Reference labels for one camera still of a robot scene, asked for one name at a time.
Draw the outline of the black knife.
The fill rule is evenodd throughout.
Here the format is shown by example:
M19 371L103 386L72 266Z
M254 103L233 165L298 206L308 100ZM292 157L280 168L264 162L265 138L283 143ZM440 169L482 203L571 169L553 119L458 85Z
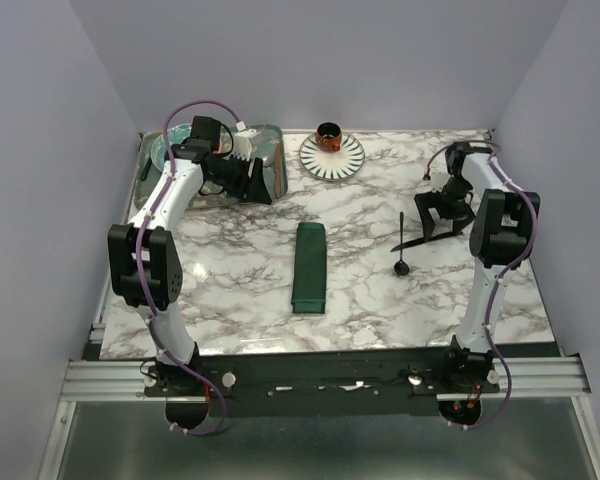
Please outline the black knife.
M419 246L419 245L422 245L425 243L430 243L430 242L443 240L443 239L447 239L447 238L453 238L453 237L460 235L461 233L462 233L461 231L459 231L459 232L449 231L449 232L444 232L444 233L440 233L437 235L433 235L429 238L421 237L421 238L409 240L409 241L403 242L403 243L393 247L390 250L390 252L397 252L397 251L405 250L408 248L416 247L416 246Z

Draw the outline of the black spoon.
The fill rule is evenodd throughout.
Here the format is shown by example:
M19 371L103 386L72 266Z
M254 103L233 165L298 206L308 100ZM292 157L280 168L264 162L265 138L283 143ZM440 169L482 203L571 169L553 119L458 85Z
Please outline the black spoon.
M403 258L403 243L404 243L404 212L399 213L399 233L400 233L400 246L399 246L399 258L394 264L394 272L398 277L407 276L410 273L409 265L404 261Z

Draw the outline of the dark green cloth napkin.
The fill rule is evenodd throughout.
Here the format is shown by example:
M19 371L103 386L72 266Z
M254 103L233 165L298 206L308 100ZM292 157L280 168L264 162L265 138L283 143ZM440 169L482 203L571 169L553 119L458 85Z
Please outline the dark green cloth napkin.
M291 305L294 314L324 314L327 242L324 225L301 222L296 231Z

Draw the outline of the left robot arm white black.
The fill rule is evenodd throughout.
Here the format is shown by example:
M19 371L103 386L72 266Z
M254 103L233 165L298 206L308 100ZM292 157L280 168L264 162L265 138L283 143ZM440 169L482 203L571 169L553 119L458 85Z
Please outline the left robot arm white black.
M275 188L264 161L253 154L255 130L237 123L232 148L223 152L223 128L216 119L194 117L188 137L167 144L162 174L145 204L127 223L112 225L107 234L113 292L144 317L158 361L172 365L167 382L181 395L200 387L202 372L190 362L196 344L177 305L183 269L173 232L206 182L241 202L274 201Z

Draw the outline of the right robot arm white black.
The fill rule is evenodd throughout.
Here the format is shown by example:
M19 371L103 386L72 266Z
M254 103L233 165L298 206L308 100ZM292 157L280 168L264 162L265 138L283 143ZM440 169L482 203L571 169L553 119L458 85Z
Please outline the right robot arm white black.
M456 141L434 156L445 158L447 178L414 197L423 230L420 241L428 243L471 229L473 284L454 344L462 352L491 354L508 283L530 256L536 240L541 198L504 172L496 146L489 141Z

